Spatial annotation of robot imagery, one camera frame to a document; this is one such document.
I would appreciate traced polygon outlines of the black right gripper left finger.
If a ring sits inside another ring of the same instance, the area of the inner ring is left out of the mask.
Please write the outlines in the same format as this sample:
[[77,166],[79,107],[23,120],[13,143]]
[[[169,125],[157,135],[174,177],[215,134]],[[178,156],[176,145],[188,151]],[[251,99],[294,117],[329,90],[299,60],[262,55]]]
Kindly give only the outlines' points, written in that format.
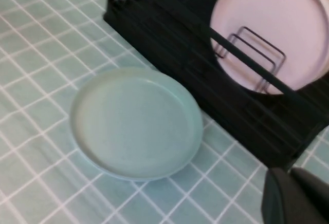
[[316,210],[305,194],[282,169],[268,169],[265,176],[261,213],[263,223],[311,223]]

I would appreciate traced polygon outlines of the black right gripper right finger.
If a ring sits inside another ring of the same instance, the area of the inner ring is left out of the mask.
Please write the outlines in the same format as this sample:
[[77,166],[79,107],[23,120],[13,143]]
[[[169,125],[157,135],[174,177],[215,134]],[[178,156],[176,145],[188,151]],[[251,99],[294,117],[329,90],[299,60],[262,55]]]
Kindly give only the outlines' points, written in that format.
[[291,169],[290,175],[328,223],[328,183],[300,167]]

